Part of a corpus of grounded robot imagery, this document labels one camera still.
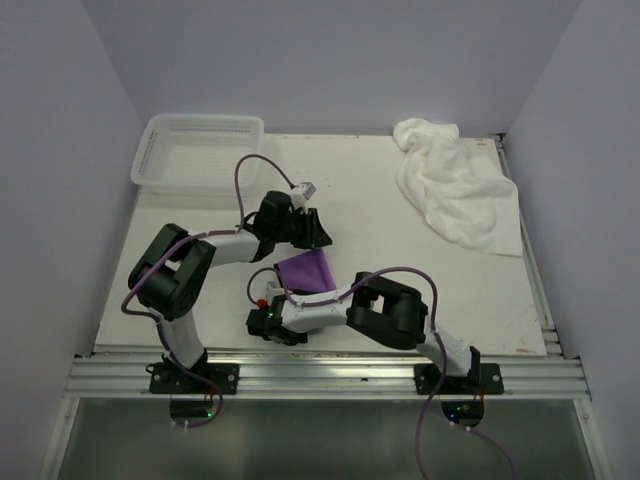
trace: white towel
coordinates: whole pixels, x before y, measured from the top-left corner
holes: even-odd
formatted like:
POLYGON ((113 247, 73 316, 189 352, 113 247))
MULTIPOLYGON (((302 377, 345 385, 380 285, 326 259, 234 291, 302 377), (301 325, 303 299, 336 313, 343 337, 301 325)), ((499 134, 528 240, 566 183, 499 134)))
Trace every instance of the white towel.
POLYGON ((462 247, 522 256, 518 189, 485 155, 471 157, 456 125, 412 118, 393 129, 407 152, 400 189, 446 240, 462 247))

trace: metal frame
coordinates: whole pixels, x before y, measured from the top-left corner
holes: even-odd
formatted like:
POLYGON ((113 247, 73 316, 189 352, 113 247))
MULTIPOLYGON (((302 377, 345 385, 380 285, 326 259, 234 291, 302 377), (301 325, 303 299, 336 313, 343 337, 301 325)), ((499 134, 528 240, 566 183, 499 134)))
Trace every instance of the metal frame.
MULTIPOLYGON (((511 178, 502 139, 500 136, 493 139, 503 172, 511 178)), ((596 478, 608 480, 613 478, 613 472, 593 421, 582 364, 579 360, 562 357, 522 215, 520 221, 525 264, 548 355, 483 357, 486 362, 500 365, 505 386, 504 395, 491 398, 573 400, 596 478)), ((144 370, 146 365, 157 362, 161 353, 162 350, 155 347, 113 346, 108 352, 74 361, 40 480, 57 478, 81 398, 166 397, 148 393, 149 375, 144 370)), ((413 365, 425 363, 422 356, 219 350, 209 354, 211 363, 240 364, 237 395, 227 399, 424 401, 416 394, 413 382, 413 365)))

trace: cable connector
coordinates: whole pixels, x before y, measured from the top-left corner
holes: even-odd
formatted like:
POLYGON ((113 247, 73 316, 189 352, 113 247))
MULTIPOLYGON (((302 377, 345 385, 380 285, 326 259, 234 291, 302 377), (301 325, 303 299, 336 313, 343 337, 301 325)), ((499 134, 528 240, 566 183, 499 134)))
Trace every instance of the cable connector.
POLYGON ((293 189, 291 189, 291 192, 289 192, 293 208, 297 210, 298 208, 302 207, 306 212, 307 201, 313 196, 315 192, 316 187, 311 182, 303 182, 296 185, 293 189))

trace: white table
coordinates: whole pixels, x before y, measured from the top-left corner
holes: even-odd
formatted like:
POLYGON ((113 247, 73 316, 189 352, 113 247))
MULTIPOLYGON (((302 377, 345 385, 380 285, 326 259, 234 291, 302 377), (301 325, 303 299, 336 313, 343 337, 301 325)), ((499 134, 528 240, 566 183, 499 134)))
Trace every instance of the white table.
MULTIPOLYGON (((497 166, 492 140, 465 139, 473 154, 486 154, 497 166)), ((449 244, 404 198, 395 181, 403 158, 391 137, 267 135, 265 155, 276 160, 294 182, 312 181, 323 227, 333 238, 325 252, 336 284, 348 285, 358 271, 406 265, 428 272, 438 284, 438 323, 485 355, 545 355, 536 304, 523 258, 479 253, 449 244)), ((255 210, 268 189, 284 189, 268 165, 245 200, 255 210)), ((171 197, 141 191, 96 339, 96 351, 157 347, 151 320, 120 312, 127 277, 159 229, 172 222, 193 230, 237 224, 235 200, 171 197)), ((283 347, 247 334, 251 304, 247 279, 256 269, 293 256, 279 245, 258 264, 233 264, 209 272, 194 307, 196 325, 209 349, 287 352, 395 352, 348 327, 311 335, 309 343, 283 347)), ((410 274, 390 278, 419 288, 429 304, 424 280, 410 274)), ((263 283, 257 281, 255 287, 263 283)), ((137 301, 132 307, 139 307, 137 301)))

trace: gray wall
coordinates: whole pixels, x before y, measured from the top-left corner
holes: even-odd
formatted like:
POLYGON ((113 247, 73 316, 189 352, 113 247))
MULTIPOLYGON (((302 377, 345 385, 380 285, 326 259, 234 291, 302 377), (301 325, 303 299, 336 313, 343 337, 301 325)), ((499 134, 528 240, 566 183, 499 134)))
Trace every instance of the gray wall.
POLYGON ((504 132, 579 0, 84 0, 144 121, 254 114, 269 131, 504 132))
POLYGON ((619 478, 640 477, 640 4, 585 0, 507 135, 560 340, 619 478))
POLYGON ((0 476, 33 478, 127 228, 142 123, 79 1, 0 2, 0 476))

